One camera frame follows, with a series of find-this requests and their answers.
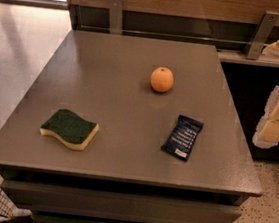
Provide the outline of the right metal rail bracket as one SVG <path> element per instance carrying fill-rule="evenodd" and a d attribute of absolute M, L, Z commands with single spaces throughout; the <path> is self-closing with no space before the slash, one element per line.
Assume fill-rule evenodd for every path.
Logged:
<path fill-rule="evenodd" d="M 264 48 L 265 45 L 265 41 L 268 39 L 278 18 L 279 13 L 276 11 L 266 10 L 263 13 L 262 19 L 254 31 L 253 37 L 244 48 L 244 54 L 246 58 L 249 60 L 256 60 L 260 57 L 262 48 Z"/>

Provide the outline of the grey drawer cabinet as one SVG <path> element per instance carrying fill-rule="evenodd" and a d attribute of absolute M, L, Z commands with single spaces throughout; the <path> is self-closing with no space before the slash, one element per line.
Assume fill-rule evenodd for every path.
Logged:
<path fill-rule="evenodd" d="M 2 187 L 36 223 L 232 223 L 261 195 L 212 46 L 76 31 L 0 130 Z M 151 88 L 157 67 L 174 75 Z M 83 151 L 42 136 L 69 109 L 99 125 Z M 203 123 L 187 161 L 161 146 L 183 115 Z"/>

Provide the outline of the horizontal metal rail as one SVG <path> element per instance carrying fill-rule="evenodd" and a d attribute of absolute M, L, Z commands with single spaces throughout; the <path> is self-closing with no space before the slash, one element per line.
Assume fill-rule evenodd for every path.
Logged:
<path fill-rule="evenodd" d="M 246 48 L 250 48 L 253 46 L 250 42 L 243 42 L 241 40 L 232 41 L 232 40 L 223 40 L 223 39 L 214 39 L 214 38 L 206 38 L 206 37 L 197 37 L 188 35 L 182 36 L 178 34 L 162 34 L 162 33 L 153 33 L 148 31 L 135 31 L 135 30 L 127 30 L 123 29 L 122 31 L 113 31 L 114 34 L 117 35 L 126 35 L 126 36 L 135 36 L 135 37 L 144 37 L 144 38 L 152 38 L 152 39 L 161 39 L 161 40 L 170 40 L 170 41 L 179 41 L 179 42 L 187 42 L 187 43 L 196 43 L 196 44 L 205 44 L 205 45 L 214 45 L 215 47 L 219 47 L 222 49 L 231 49 L 231 50 L 245 50 Z"/>

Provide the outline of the left metal rail bracket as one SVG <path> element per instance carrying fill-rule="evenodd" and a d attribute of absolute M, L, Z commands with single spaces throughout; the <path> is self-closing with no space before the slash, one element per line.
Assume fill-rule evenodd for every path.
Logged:
<path fill-rule="evenodd" d="M 123 31 L 123 0 L 109 0 L 109 32 L 121 35 Z"/>

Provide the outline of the orange fruit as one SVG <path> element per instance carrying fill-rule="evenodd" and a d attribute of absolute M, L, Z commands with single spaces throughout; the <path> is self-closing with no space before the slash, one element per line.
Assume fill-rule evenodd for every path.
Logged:
<path fill-rule="evenodd" d="M 169 91 L 174 85 L 174 75 L 167 67 L 157 67 L 150 77 L 151 88 L 158 93 Z"/>

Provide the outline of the dark blue snack packet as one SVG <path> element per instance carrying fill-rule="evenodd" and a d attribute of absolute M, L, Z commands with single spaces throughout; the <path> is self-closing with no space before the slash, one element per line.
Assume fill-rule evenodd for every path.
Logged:
<path fill-rule="evenodd" d="M 179 115 L 178 122 L 161 149 L 182 161 L 187 161 L 202 128 L 203 123 L 200 121 Z"/>

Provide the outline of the metal rail bracket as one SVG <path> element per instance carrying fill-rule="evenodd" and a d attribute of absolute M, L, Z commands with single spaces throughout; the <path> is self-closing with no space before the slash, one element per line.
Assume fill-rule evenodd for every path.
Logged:
<path fill-rule="evenodd" d="M 121 35 L 123 31 L 123 0 L 109 0 L 109 32 Z"/>
<path fill-rule="evenodd" d="M 246 58 L 249 60 L 256 60 L 260 57 L 262 48 L 264 48 L 265 45 L 265 41 L 268 39 L 278 18 L 279 13 L 276 11 L 266 10 L 263 13 L 262 19 L 254 31 L 253 37 L 244 48 L 244 54 Z"/>

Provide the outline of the green and yellow sponge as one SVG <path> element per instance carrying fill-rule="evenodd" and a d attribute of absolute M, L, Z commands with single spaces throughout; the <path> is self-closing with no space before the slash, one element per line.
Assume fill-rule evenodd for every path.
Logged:
<path fill-rule="evenodd" d="M 40 126 L 42 136 L 56 138 L 68 149 L 83 151 L 99 131 L 99 125 L 87 121 L 69 109 L 57 110 Z"/>

